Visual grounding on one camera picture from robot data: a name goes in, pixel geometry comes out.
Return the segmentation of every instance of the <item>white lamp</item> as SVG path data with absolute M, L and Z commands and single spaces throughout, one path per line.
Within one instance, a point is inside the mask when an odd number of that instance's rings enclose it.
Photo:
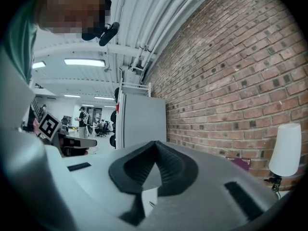
M 273 184 L 273 191 L 279 190 L 281 176 L 291 176 L 298 170 L 302 134 L 300 124 L 290 123 L 278 127 L 277 140 L 269 169 L 273 178 L 266 180 Z

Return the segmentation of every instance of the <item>gray floor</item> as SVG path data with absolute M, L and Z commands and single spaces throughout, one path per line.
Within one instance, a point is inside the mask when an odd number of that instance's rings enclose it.
M 95 136 L 95 138 L 91 138 L 97 141 L 97 146 L 89 148 L 88 153 L 89 154 L 103 154 L 109 151 L 113 151 L 115 148 L 112 147 L 109 143 L 109 138 L 112 135 L 113 133 L 110 133 L 106 137 L 96 137 Z

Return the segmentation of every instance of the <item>green shirt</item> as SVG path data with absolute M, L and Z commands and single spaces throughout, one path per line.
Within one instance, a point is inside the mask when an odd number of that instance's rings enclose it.
M 16 12 L 3 37 L 3 48 L 20 76 L 29 83 L 31 79 L 33 46 L 37 26 L 34 11 L 37 0 L 28 0 Z

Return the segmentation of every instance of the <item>purple box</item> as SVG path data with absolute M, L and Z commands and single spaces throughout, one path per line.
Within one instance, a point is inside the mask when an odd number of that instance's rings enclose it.
M 251 159 L 249 158 L 236 158 L 236 157 L 228 157 L 226 156 L 228 160 L 236 164 L 237 166 L 241 167 L 243 170 L 248 171 L 250 164 L 251 164 Z

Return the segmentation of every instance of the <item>black cable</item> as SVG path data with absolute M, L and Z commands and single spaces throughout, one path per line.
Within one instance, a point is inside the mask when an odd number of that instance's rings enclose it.
M 279 197 L 280 197 L 280 199 L 281 199 L 281 195 L 280 195 L 279 191 L 277 191 L 277 194 L 279 195 Z

